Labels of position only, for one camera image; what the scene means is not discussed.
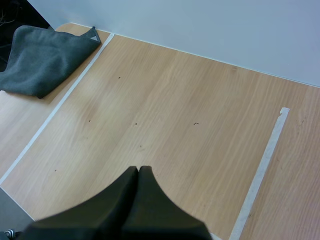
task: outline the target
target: gray microfiber towel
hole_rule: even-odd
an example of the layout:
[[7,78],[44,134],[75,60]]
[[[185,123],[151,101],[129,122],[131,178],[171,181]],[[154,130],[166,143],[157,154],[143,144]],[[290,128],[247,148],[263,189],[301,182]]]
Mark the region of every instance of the gray microfiber towel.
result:
[[34,26],[14,32],[0,90],[43,98],[61,84],[99,45],[95,27],[81,36]]

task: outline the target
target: dark gray object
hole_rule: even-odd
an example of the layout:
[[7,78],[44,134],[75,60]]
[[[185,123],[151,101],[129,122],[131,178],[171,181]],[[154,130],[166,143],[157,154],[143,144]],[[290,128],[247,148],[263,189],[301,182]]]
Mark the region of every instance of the dark gray object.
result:
[[43,98],[100,45],[95,27],[81,36],[34,26],[14,32],[0,90]]

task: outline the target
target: white tape strip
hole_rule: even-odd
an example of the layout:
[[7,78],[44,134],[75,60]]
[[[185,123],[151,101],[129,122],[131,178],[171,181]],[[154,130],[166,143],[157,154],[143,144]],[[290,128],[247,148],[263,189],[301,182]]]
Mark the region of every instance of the white tape strip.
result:
[[235,225],[233,227],[232,233],[229,237],[229,240],[239,240],[241,233],[245,227],[247,218],[250,214],[251,208],[254,204],[254,201],[256,199],[258,190],[260,188],[260,185],[262,183],[262,180],[265,176],[265,173],[267,171],[268,165],[270,163],[270,160],[272,158],[272,155],[274,153],[274,150],[276,148],[279,136],[281,134],[282,128],[285,125],[289,108],[283,107],[280,111],[280,116],[275,122],[273,131],[271,133],[271,136],[269,138],[269,141],[266,145],[266,148],[264,150],[263,156],[261,158],[260,164],[256,170],[255,176],[252,180],[251,186],[249,188],[249,191],[245,197],[245,200],[243,202],[242,208],[240,210],[240,213],[238,215],[238,218],[235,222]]
[[105,47],[110,43],[111,39],[114,37],[113,33],[110,33],[102,47],[99,49],[99,51],[96,53],[96,55],[93,57],[93,59],[90,61],[90,63],[86,66],[86,68],[83,70],[83,72],[80,74],[80,76],[76,79],[76,81],[72,84],[72,86],[69,88],[69,90],[65,93],[63,98],[60,100],[60,102],[55,106],[53,111],[50,113],[50,115],[47,117],[47,119],[44,121],[44,123],[41,125],[41,127],[36,131],[35,135],[31,138],[31,140],[28,142],[28,144],[25,146],[25,148],[22,150],[20,155],[16,158],[16,160],[12,163],[12,165],[9,167],[9,169],[5,172],[5,174],[0,178],[0,185],[6,180],[6,178],[9,176],[9,174],[12,172],[12,170],[16,167],[16,165],[19,163],[19,161],[23,158],[23,156],[26,154],[26,152],[29,150],[29,148],[32,146],[32,144],[36,141],[36,139],[39,137],[39,135],[42,133],[42,131],[45,129],[45,127],[48,125],[48,123],[51,121],[51,119],[54,117],[56,112],[59,110],[59,108],[64,104],[66,99],[69,97],[69,95],[72,93],[72,91],[76,88],[76,86],[80,83],[84,75],[88,72],[88,70],[91,68],[91,66],[95,63],[97,58],[100,56],[102,51],[105,49]]
[[210,233],[212,240],[222,240],[220,237],[214,235],[213,233]]

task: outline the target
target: white wall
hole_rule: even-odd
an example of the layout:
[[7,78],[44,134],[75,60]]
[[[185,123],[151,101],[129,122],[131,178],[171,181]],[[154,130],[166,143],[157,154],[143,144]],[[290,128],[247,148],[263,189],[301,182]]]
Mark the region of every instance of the white wall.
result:
[[97,29],[320,86],[319,0],[29,0]]

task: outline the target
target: wood grain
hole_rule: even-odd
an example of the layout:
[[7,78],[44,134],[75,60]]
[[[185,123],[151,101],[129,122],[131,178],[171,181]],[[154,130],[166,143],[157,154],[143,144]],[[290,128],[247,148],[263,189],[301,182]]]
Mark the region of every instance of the wood grain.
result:
[[320,89],[290,110],[241,240],[320,239]]
[[115,36],[1,187],[39,219],[87,200],[129,166],[150,165],[178,206],[226,240],[280,109],[307,110],[305,98],[318,96]]
[[[81,35],[88,29],[84,26],[65,24],[57,31]],[[109,36],[107,32],[102,31],[99,31],[98,34],[103,42]],[[0,91],[0,178],[16,160],[97,51],[98,49],[44,99]]]

